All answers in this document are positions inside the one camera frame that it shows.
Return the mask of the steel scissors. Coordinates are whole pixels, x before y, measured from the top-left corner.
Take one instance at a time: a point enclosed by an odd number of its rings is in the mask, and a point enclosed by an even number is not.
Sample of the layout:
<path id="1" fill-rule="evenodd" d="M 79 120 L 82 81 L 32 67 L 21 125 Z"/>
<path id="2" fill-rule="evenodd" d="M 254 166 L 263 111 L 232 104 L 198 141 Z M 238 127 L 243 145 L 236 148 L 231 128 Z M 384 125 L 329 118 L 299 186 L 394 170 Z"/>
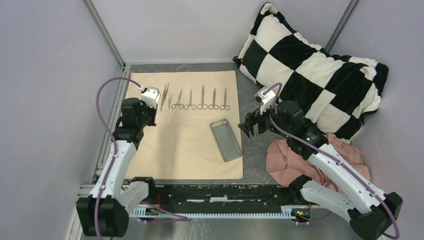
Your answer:
<path id="1" fill-rule="evenodd" d="M 229 111 L 231 109 L 231 107 L 227 104 L 227 98 L 228 98 L 228 92 L 227 92 L 227 89 L 225 89 L 224 95 L 223 95 L 223 103 L 222 105 L 219 106 L 219 109 L 222 111 Z"/>
<path id="2" fill-rule="evenodd" d="M 212 103 L 208 105 L 208 109 L 209 110 L 218 110 L 219 106 L 216 104 L 216 89 L 213 90 L 213 95 L 212 95 Z"/>
<path id="3" fill-rule="evenodd" d="M 202 86 L 201 88 L 201 99 L 200 99 L 200 103 L 196 105 L 198 110 L 207 110 L 208 109 L 208 105 L 205 104 L 205 85 Z"/>

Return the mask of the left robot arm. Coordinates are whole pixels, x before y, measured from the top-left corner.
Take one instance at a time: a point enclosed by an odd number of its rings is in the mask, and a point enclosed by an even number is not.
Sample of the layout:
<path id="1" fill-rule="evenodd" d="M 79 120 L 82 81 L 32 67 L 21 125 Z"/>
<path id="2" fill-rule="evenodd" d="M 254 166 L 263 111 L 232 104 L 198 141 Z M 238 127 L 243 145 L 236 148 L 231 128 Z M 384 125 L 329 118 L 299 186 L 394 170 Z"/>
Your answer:
<path id="1" fill-rule="evenodd" d="M 82 232 L 88 237 L 123 237 L 130 213 L 143 201 L 153 203 L 157 190 L 145 181 L 133 179 L 122 189 L 129 164 L 144 137 L 145 127 L 156 126 L 158 101 L 126 98 L 112 133 L 110 153 L 97 183 L 87 197 L 80 197 L 76 210 Z"/>

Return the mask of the long pointed steel tweezers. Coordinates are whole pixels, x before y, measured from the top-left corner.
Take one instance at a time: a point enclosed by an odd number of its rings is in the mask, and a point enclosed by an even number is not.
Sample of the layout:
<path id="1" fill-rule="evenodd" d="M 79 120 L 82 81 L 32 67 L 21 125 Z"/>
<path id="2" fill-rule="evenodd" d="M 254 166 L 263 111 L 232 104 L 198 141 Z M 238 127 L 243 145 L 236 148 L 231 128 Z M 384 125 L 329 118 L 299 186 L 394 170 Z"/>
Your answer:
<path id="1" fill-rule="evenodd" d="M 164 104 L 165 104 L 165 101 L 166 101 L 166 98 L 167 98 L 167 95 L 168 95 L 169 85 L 170 85 L 169 82 L 166 82 L 165 85 L 164 85 L 162 100 L 161 100 L 161 106 L 160 106 L 161 111 L 164 107 Z"/>

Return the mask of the steel forceps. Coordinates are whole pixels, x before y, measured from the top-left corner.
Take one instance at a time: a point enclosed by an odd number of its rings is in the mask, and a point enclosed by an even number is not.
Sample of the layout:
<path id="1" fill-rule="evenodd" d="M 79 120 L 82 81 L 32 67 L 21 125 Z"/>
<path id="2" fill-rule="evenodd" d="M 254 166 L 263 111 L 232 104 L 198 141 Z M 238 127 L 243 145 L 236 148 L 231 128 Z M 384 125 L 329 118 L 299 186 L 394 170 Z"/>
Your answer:
<path id="1" fill-rule="evenodd" d="M 188 104 L 183 106 L 184 110 L 196 110 L 197 106 L 193 104 L 193 92 L 190 90 Z"/>
<path id="2" fill-rule="evenodd" d="M 182 110 L 184 108 L 184 105 L 181 104 L 181 98 L 182 98 L 182 90 L 180 90 L 180 93 L 178 95 L 178 99 L 177 99 L 176 103 L 173 103 L 171 105 L 171 108 L 172 109 L 180 109 L 180 110 Z"/>

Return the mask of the beige cloth wrap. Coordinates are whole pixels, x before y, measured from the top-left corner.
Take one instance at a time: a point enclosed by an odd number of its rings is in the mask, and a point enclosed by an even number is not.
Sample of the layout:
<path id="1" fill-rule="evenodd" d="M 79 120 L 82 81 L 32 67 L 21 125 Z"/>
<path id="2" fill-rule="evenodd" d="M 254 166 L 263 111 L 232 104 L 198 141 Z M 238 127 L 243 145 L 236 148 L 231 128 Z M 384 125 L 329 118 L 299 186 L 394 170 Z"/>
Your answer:
<path id="1" fill-rule="evenodd" d="M 127 98 L 139 97 L 136 84 L 151 86 L 160 90 L 161 97 L 156 115 L 156 126 L 146 127 L 144 137 L 135 157 L 131 160 L 126 178 L 152 177 L 156 180 L 237 180 L 243 177 L 241 157 L 224 162 L 212 134 L 212 122 L 227 119 L 235 135 L 241 142 L 239 99 L 236 72 L 159 72 L 132 73 L 133 83 L 128 85 Z M 165 83 L 169 83 L 168 94 L 161 108 Z M 181 104 L 187 105 L 192 90 L 192 103 L 201 102 L 204 85 L 204 103 L 207 109 L 168 109 L 169 94 L 172 104 L 177 102 L 182 90 Z M 208 109 L 216 89 L 218 110 Z M 227 89 L 227 104 L 230 110 L 220 110 L 224 91 Z"/>

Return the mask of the small steel tweezers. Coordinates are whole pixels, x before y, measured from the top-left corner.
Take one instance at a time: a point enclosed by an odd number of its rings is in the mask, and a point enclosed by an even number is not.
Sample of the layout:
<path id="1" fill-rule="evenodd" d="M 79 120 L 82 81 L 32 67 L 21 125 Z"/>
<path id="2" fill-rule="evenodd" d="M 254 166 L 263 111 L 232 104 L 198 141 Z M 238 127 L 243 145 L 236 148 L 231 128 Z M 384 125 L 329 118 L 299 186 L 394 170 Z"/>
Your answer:
<path id="1" fill-rule="evenodd" d="M 170 94 L 168 95 L 168 109 L 169 109 L 169 110 L 171 109 L 171 106 L 172 106 L 172 100 L 173 100 L 173 94 L 172 94 L 172 93 L 170 93 Z"/>

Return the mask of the metal instrument tray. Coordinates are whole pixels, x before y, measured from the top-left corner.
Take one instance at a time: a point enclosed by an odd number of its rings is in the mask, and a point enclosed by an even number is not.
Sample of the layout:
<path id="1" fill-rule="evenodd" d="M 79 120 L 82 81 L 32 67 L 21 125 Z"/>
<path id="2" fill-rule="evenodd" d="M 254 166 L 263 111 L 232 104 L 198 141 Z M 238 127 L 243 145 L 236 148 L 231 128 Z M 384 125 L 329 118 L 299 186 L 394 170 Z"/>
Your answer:
<path id="1" fill-rule="evenodd" d="M 242 157 L 242 151 L 226 118 L 212 122 L 210 129 L 224 162 Z"/>

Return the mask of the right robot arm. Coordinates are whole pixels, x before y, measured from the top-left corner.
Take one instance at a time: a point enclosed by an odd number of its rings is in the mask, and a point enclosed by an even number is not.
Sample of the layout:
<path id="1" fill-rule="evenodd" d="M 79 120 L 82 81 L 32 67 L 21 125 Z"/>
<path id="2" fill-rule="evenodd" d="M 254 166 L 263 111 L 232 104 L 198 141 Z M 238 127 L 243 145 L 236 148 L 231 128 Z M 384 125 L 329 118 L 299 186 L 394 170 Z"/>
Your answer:
<path id="1" fill-rule="evenodd" d="M 339 193 L 301 175 L 288 191 L 293 203 L 308 201 L 326 208 L 346 220 L 363 240 L 400 238 L 397 219 L 403 199 L 396 192 L 384 192 L 354 169 L 325 135 L 308 123 L 296 101 L 282 101 L 276 108 L 261 105 L 238 124 L 249 138 L 254 136 L 255 126 L 259 134 L 270 131 L 286 137 L 293 152 L 320 169 L 343 191 Z"/>

